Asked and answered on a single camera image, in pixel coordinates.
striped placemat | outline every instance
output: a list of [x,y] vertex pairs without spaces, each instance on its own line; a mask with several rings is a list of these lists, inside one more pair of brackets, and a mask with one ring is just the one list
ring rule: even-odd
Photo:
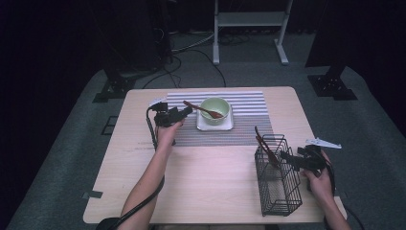
[[168,93],[167,102],[169,108],[177,106],[182,110],[186,107],[184,100],[199,105],[209,97],[220,97],[229,102],[233,109],[234,127],[231,130],[200,130],[196,123],[197,112],[193,110],[178,130],[176,146],[256,146],[255,126],[261,134],[273,133],[261,91]]

white saucer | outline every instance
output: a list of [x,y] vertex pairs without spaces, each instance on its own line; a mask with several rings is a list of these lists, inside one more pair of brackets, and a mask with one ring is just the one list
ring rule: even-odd
[[213,126],[209,125],[206,123],[206,121],[203,119],[203,117],[200,114],[200,110],[197,110],[197,128],[202,130],[202,131],[209,131],[209,130],[230,130],[234,127],[234,121],[233,121],[233,109],[230,106],[230,113],[226,117],[226,119],[223,121],[222,124],[218,126]]

hand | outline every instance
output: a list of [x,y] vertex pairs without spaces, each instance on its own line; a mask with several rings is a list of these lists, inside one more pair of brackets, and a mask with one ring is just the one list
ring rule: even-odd
[[[328,156],[322,151],[322,155],[329,162]],[[334,202],[334,197],[331,192],[331,182],[326,168],[322,169],[319,176],[316,176],[312,171],[303,170],[302,174],[310,181],[311,192],[322,206],[331,201]]]
[[177,122],[169,127],[158,127],[157,139],[158,139],[158,149],[165,148],[168,149],[172,146],[173,140],[176,135],[176,131],[179,127],[183,125],[185,119]]

wire mesh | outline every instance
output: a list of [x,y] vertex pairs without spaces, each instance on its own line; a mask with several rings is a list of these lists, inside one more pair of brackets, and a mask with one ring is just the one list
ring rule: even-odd
[[255,161],[259,184],[259,196],[262,215],[289,216],[302,205],[299,191],[299,174],[293,167],[281,159],[281,151],[292,155],[284,135],[265,134],[266,142],[279,161],[278,167],[269,164],[268,155],[257,147]]

person's arm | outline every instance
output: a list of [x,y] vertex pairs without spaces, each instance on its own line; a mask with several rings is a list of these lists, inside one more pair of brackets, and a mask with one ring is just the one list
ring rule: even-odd
[[[327,155],[322,151],[323,156],[329,161]],[[311,192],[319,202],[323,212],[326,215],[328,225],[332,229],[350,229],[344,216],[335,203],[334,196],[331,192],[331,182],[328,176],[328,170],[323,169],[320,176],[317,177],[313,172],[304,170],[304,175],[310,180]]]
[[[159,186],[167,166],[169,155],[172,150],[172,143],[176,134],[176,130],[182,126],[182,122],[178,122],[170,127],[158,128],[158,147],[149,162],[146,171],[141,176],[140,180],[134,186],[127,200],[125,201],[122,215],[130,211],[132,208],[141,203],[144,199],[150,196]],[[157,196],[151,200],[146,206],[140,209],[132,217],[127,219],[119,226],[120,230],[124,229],[148,229],[149,221],[155,209]]]

